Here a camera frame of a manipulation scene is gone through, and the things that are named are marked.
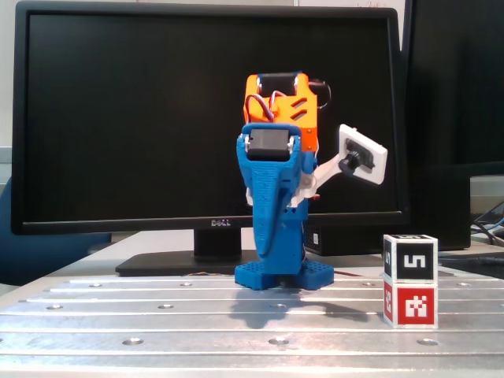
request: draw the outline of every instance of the metal plate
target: metal plate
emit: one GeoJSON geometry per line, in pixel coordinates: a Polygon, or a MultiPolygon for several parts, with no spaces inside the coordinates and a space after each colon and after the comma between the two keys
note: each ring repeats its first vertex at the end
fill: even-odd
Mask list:
{"type": "Polygon", "coordinates": [[[504,281],[441,278],[438,330],[389,328],[382,297],[379,277],[319,291],[222,276],[72,280],[0,309],[0,375],[500,376],[504,281]]]}

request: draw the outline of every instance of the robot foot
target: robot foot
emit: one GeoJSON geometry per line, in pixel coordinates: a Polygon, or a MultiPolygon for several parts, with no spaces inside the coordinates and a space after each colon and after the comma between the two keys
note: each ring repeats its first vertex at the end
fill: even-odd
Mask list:
{"type": "Polygon", "coordinates": [[[249,262],[235,269],[235,282],[252,290],[266,290],[280,285],[282,280],[291,282],[294,288],[318,290],[334,282],[334,268],[315,261],[304,261],[297,275],[265,273],[261,262],[249,262]]]}

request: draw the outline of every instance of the monitor screen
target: monitor screen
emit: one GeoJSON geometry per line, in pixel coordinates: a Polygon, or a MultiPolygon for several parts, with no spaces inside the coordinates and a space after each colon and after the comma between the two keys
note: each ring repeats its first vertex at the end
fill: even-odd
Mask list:
{"type": "Polygon", "coordinates": [[[29,14],[23,222],[251,215],[235,151],[246,78],[296,71],[332,89],[320,163],[343,123],[388,149],[381,186],[334,177],[310,213],[400,212],[390,14],[352,14],[29,14]]]}
{"type": "Polygon", "coordinates": [[[411,163],[504,173],[504,2],[410,0],[409,8],[411,163]]]}

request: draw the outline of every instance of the monitor stand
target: monitor stand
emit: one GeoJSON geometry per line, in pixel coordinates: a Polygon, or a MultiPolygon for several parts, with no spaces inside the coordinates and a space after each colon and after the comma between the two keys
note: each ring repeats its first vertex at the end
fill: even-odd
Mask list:
{"type": "Polygon", "coordinates": [[[195,230],[195,250],[136,255],[116,267],[121,277],[235,274],[237,265],[257,261],[255,250],[242,250],[240,228],[195,230]]]}

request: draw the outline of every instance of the desk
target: desk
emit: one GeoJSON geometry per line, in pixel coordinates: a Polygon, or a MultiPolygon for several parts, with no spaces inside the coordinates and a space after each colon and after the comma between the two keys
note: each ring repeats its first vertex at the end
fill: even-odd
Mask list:
{"type": "MultiPolygon", "coordinates": [[[[142,232],[1,297],[0,376],[502,376],[501,280],[448,269],[461,276],[440,279],[440,330],[393,330],[371,257],[355,257],[371,258],[365,269],[341,269],[370,277],[337,276],[320,291],[113,276],[135,254],[190,249],[191,240],[142,232]]],[[[243,242],[253,246],[247,230],[243,242]]]]}

